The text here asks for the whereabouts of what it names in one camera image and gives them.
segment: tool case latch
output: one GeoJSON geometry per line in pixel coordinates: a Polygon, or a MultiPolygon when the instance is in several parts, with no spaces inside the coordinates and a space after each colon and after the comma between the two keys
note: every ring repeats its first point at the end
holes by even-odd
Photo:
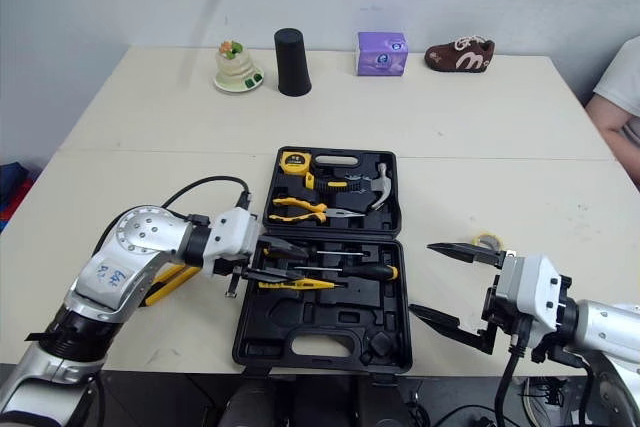
{"type": "Polygon", "coordinates": [[[271,367],[248,366],[242,371],[242,377],[247,379],[266,379],[269,377],[271,367]]]}
{"type": "Polygon", "coordinates": [[[371,374],[371,383],[375,387],[397,387],[398,377],[395,374],[371,374]]]}

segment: black cup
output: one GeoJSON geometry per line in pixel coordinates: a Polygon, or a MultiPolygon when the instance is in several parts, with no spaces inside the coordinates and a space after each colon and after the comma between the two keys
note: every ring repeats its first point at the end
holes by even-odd
{"type": "Polygon", "coordinates": [[[304,53],[304,39],[298,29],[280,29],[273,36],[278,59],[278,90],[299,97],[311,90],[311,80],[304,53]]]}

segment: small plate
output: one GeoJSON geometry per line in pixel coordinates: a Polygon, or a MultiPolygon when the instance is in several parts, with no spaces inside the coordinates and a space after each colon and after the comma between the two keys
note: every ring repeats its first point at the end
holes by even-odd
{"type": "Polygon", "coordinates": [[[259,87],[260,84],[262,84],[262,81],[264,80],[264,72],[259,67],[256,67],[256,71],[254,72],[253,77],[251,77],[251,80],[253,82],[253,85],[251,87],[247,87],[244,82],[225,82],[222,77],[223,76],[220,75],[220,72],[218,72],[213,79],[213,83],[220,90],[233,93],[249,92],[250,90],[259,87]],[[255,79],[256,75],[260,76],[260,80],[255,79]]]}

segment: blue fabric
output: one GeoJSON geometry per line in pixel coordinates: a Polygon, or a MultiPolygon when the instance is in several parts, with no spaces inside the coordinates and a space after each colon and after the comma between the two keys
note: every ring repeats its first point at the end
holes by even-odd
{"type": "Polygon", "coordinates": [[[18,162],[0,166],[0,210],[11,201],[14,192],[27,178],[29,171],[18,162]]]}

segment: tape measure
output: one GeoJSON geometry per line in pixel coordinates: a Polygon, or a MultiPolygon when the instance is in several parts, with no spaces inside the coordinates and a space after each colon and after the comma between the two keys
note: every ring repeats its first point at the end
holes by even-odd
{"type": "Polygon", "coordinates": [[[478,247],[487,247],[491,250],[500,251],[503,248],[502,240],[495,234],[490,234],[488,232],[482,233],[480,235],[476,235],[473,239],[471,239],[471,243],[473,245],[477,245],[478,247]]]}
{"type": "Polygon", "coordinates": [[[311,154],[306,152],[283,152],[280,168],[287,175],[304,177],[311,166],[311,154]]]}

